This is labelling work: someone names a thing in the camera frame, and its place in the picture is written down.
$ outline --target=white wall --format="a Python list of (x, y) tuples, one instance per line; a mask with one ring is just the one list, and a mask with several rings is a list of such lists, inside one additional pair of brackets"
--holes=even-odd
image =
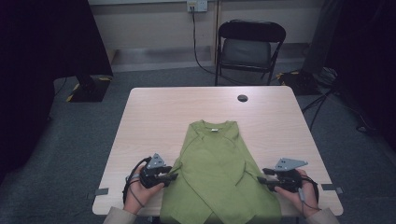
[[(286, 43), (309, 43), (318, 22), (322, 0), (223, 1), (220, 20), (274, 21), (287, 31)], [(212, 46), (215, 4), (195, 13), (197, 46)], [(107, 49), (192, 46), (192, 18), (186, 2), (92, 6)]]

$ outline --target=light wood table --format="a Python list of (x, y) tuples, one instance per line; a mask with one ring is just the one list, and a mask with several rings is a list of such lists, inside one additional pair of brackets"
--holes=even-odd
[[(237, 100), (238, 95), (247, 102)], [(343, 207), (331, 184), (322, 158), (308, 130), (296, 98), (289, 87), (180, 87), (131, 90), (120, 121), (92, 211), (106, 215), (111, 206), (122, 208), (125, 176), (139, 161), (159, 153), (173, 166), (189, 124), (203, 119), (211, 123), (237, 121), (240, 134), (260, 168), (273, 168), (280, 158), (308, 161), (308, 175), (319, 183), (319, 207), (337, 215)], [(163, 192), (141, 209), (141, 216), (160, 214)], [(282, 215), (298, 216), (297, 210), (279, 195)]]

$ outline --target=human hand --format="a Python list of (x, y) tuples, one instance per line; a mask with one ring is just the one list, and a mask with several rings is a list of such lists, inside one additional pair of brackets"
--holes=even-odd
[[(300, 175), (306, 176), (306, 172), (304, 170), (296, 170), (300, 173)], [(320, 210), (318, 208), (314, 186), (309, 181), (303, 180), (302, 190), (304, 193), (304, 202), (300, 200), (298, 192), (292, 193), (288, 190), (282, 189), (281, 187), (275, 187), (275, 191), (291, 201), (294, 207), (296, 207), (297, 210), (304, 215), (304, 217), (310, 217)]]
[[(140, 174), (144, 166), (139, 166), (134, 174)], [(125, 200), (123, 210), (128, 211), (132, 214), (137, 214), (139, 210), (144, 206), (149, 199), (160, 191), (164, 183), (160, 183), (150, 189), (146, 189), (139, 181), (139, 177), (131, 179), (131, 186), (128, 188), (128, 193)]]

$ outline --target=equipment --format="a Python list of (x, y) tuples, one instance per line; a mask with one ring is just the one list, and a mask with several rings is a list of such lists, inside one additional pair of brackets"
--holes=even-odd
[(282, 189), (288, 190), (290, 192), (299, 192), (299, 189), (303, 187), (303, 180), (306, 180), (314, 186), (315, 195), (317, 197), (317, 202), (319, 199), (318, 194), (318, 184), (312, 180), (309, 176), (300, 175), (300, 173), (295, 170), (297, 167), (307, 165), (307, 161), (297, 161), (292, 159), (281, 158), (276, 164), (274, 169), (264, 168), (262, 171), (266, 175), (276, 175), (276, 180), (268, 180), (264, 177), (257, 176), (259, 183), (268, 186), (268, 189), (275, 191), (275, 187), (279, 186)]
[[(143, 167), (143, 169), (140, 171), (140, 174), (134, 175), (134, 172), (137, 170), (137, 167), (139, 167), (139, 165), (143, 162), (146, 163), (145, 167)], [(146, 189), (150, 189), (160, 183), (164, 183), (164, 186), (168, 187), (171, 181), (177, 178), (177, 174), (172, 174), (172, 175), (160, 175), (160, 174), (167, 174), (171, 169), (172, 166), (166, 166), (166, 163), (157, 153), (155, 153), (154, 156), (152, 156), (152, 158), (147, 157), (142, 161), (140, 161), (136, 165), (136, 167), (132, 170), (131, 174), (125, 178), (126, 183), (124, 190), (122, 191), (123, 202), (125, 203), (128, 188), (131, 186), (132, 183), (134, 183), (131, 182), (133, 178), (139, 177), (140, 183)]]

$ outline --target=power cord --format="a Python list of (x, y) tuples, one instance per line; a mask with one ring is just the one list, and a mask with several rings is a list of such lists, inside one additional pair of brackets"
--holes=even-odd
[[(67, 77), (64, 78), (64, 84), (66, 84), (66, 81), (67, 81)], [(62, 84), (61, 88), (56, 91), (54, 96), (58, 95), (58, 93), (64, 88), (64, 84)]]
[(195, 61), (196, 61), (196, 62), (198, 63), (198, 65), (199, 65), (202, 69), (204, 69), (206, 72), (215, 75), (214, 72), (211, 72), (211, 71), (209, 71), (209, 70), (203, 68), (203, 67), (201, 66), (201, 64), (198, 62), (197, 50), (196, 50), (196, 34), (195, 34), (195, 7), (190, 7), (190, 10), (191, 10), (192, 24), (193, 24), (193, 34), (192, 34), (192, 37), (193, 37), (193, 40), (194, 40), (194, 56), (195, 56)]
[(338, 80), (338, 75), (337, 75), (337, 73), (335, 72), (334, 69), (331, 69), (331, 68), (323, 68), (323, 69), (324, 69), (326, 72), (328, 72), (329, 74), (331, 74), (331, 75), (333, 76), (333, 78), (331, 78), (330, 90), (327, 91), (325, 94), (322, 94), (318, 99), (314, 100), (312, 103), (310, 103), (309, 105), (307, 105), (305, 108), (302, 109), (302, 112), (303, 112), (303, 114), (304, 114), (308, 109), (310, 109), (310, 108), (312, 108), (312, 107), (318, 105), (318, 109), (317, 109), (317, 111), (316, 111), (314, 117), (312, 118), (311, 124), (310, 124), (310, 126), (309, 126), (309, 131), (312, 132), (312, 127), (313, 127), (314, 122), (315, 122), (315, 120), (316, 120), (316, 118), (317, 118), (317, 116), (318, 116), (318, 112), (319, 112), (319, 110), (321, 109), (321, 107), (323, 106), (324, 102), (325, 102), (327, 99), (329, 99), (330, 101), (332, 101), (335, 105), (339, 105), (339, 106), (341, 106), (341, 107), (344, 107), (344, 108), (346, 108), (346, 109), (352, 111), (353, 113), (355, 113), (356, 115), (358, 115), (358, 116), (360, 117), (360, 119), (361, 119), (361, 121), (363, 122), (363, 124), (364, 124), (365, 127), (367, 127), (369, 130), (374, 130), (374, 131), (375, 131), (375, 128), (371, 127), (371, 126), (367, 123), (367, 121), (364, 119), (363, 115), (362, 115), (359, 111), (357, 111), (357, 110), (355, 110), (355, 109), (353, 109), (353, 108), (351, 108), (351, 107), (349, 107), (349, 106), (341, 105), (341, 104), (335, 102), (334, 100), (332, 100), (332, 99), (329, 97), (329, 95), (330, 95), (331, 93), (335, 92), (335, 91), (336, 91), (336, 88), (338, 87), (338, 81), (337, 81), (337, 80)]

